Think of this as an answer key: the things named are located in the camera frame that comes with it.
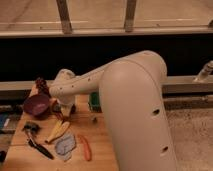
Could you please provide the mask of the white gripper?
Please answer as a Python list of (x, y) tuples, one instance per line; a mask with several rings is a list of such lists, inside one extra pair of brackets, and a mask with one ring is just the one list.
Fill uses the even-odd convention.
[[(76, 111), (76, 106), (73, 105), (75, 103), (75, 97), (74, 96), (71, 96), (71, 97), (60, 97), (58, 99), (58, 102), (61, 104), (61, 105), (64, 105), (64, 106), (72, 106), (71, 107), (71, 113), (75, 113)], [(53, 111), (54, 112), (61, 112), (61, 105), (56, 103), (53, 105)]]

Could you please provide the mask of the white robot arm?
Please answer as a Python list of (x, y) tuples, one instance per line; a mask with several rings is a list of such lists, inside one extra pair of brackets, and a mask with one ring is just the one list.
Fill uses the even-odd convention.
[(119, 171), (178, 171), (162, 98), (166, 77), (163, 58), (146, 50), (81, 76), (62, 69), (50, 94), (70, 106), (77, 94), (99, 93)]

